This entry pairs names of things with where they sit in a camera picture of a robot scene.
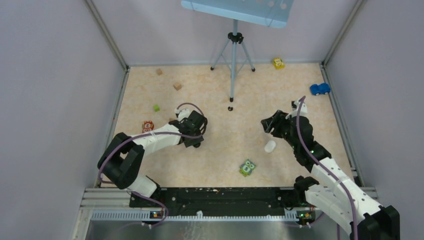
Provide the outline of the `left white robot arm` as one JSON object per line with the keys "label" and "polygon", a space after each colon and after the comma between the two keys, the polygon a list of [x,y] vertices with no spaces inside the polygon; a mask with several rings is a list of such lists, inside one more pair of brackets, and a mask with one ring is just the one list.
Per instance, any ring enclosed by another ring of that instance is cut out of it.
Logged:
{"label": "left white robot arm", "polygon": [[196,110],[184,109],[177,120],[142,133],[116,134],[97,163],[99,174],[106,176],[111,184],[121,190],[130,190],[141,195],[149,207],[160,202],[159,184],[140,173],[145,156],[166,147],[183,144],[186,148],[198,148],[204,140],[208,119]]}

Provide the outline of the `white earbud charging case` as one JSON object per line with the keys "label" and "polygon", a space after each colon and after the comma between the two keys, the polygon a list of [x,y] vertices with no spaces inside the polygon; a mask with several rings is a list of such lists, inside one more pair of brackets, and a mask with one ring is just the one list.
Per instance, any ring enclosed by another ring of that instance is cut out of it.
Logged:
{"label": "white earbud charging case", "polygon": [[264,146],[264,151],[268,154],[272,153],[275,148],[276,148],[276,142],[274,140],[269,140],[265,146]]}

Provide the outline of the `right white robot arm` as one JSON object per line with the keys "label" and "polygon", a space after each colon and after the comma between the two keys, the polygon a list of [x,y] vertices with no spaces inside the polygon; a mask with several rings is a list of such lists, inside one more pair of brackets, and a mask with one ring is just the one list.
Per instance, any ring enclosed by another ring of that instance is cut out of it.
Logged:
{"label": "right white robot arm", "polygon": [[352,240],[401,238],[399,212],[370,197],[341,170],[330,152],[314,139],[307,117],[277,110],[260,123],[265,133],[287,141],[297,162],[311,173],[295,180],[293,200],[297,205],[319,208]]}

